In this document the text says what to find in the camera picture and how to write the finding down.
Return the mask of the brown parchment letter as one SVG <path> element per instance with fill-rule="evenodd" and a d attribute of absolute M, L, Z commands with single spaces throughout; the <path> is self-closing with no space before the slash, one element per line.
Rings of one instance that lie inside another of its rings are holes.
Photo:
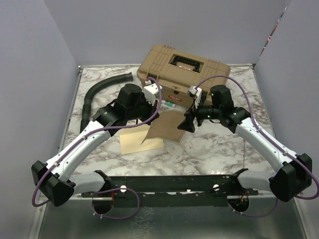
<path fill-rule="evenodd" d="M 161 138 L 176 144 L 181 144 L 185 130 L 177 127 L 184 120 L 184 113 L 177 110 L 164 111 L 151 123 L 142 143 L 148 139 Z"/>

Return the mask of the cream paper envelope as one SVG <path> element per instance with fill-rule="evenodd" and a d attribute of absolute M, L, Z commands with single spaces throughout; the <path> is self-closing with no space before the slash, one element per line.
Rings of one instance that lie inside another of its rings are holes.
<path fill-rule="evenodd" d="M 164 143 L 161 138 L 146 139 L 150 126 L 125 128 L 120 130 L 121 154 L 130 154 L 152 149 L 163 148 Z"/>

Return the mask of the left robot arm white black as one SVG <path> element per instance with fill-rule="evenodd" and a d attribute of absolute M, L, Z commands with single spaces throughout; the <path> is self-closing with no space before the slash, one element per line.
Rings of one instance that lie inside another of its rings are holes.
<path fill-rule="evenodd" d="M 141 124 L 150 124 L 158 118 L 161 92 L 162 87 L 150 81 L 143 88 L 125 84 L 117 98 L 99 108 L 67 147 L 45 163 L 33 163 L 31 172 L 36 190 L 56 207 L 75 194 L 95 192 L 98 196 L 106 196 L 110 184 L 104 173 L 94 171 L 84 176 L 73 176 L 73 172 L 100 144 L 120 129 L 127 128 L 128 121 L 140 120 Z"/>

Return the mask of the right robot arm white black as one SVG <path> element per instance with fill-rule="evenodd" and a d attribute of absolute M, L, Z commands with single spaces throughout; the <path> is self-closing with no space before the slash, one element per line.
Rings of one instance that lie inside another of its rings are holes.
<path fill-rule="evenodd" d="M 288 202 L 312 184 L 310 173 L 312 159 L 307 154 L 298 155 L 273 138 L 242 107 L 234 106 L 230 90 L 225 85 L 210 88 L 211 105 L 201 103 L 202 90 L 195 86 L 188 94 L 193 103 L 185 112 L 184 121 L 177 127 L 194 132 L 194 121 L 201 126 L 204 120 L 218 120 L 225 128 L 253 146 L 271 165 L 273 172 L 255 172 L 245 169 L 229 182 L 229 189 L 240 195 L 246 189 L 272 192 L 279 200 Z"/>

